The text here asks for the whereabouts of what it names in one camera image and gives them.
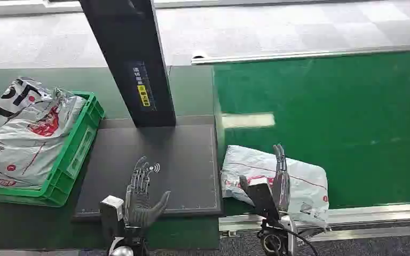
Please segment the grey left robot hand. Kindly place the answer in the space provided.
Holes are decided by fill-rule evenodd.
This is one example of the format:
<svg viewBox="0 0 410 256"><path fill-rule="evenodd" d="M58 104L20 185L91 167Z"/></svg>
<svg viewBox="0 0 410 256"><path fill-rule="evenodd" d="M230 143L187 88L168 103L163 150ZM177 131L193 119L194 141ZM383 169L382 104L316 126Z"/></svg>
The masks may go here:
<svg viewBox="0 0 410 256"><path fill-rule="evenodd" d="M159 163L150 164L146 156L136 162L125 192L124 222L127 226L146 229L165 212L170 191L164 192L154 206L149 203L150 174L159 170Z"/></svg>

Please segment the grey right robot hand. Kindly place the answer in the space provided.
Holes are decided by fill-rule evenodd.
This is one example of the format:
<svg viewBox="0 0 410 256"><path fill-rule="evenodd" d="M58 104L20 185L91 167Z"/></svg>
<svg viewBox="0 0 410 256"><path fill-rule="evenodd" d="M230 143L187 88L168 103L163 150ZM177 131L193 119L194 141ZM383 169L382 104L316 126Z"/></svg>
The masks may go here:
<svg viewBox="0 0 410 256"><path fill-rule="evenodd" d="M273 149L277 163L272 187L267 180L249 182L246 176L239 176L241 188L261 215L268 213L285 215L290 203L290 176L287 171L285 151L281 144L273 145Z"/></svg>

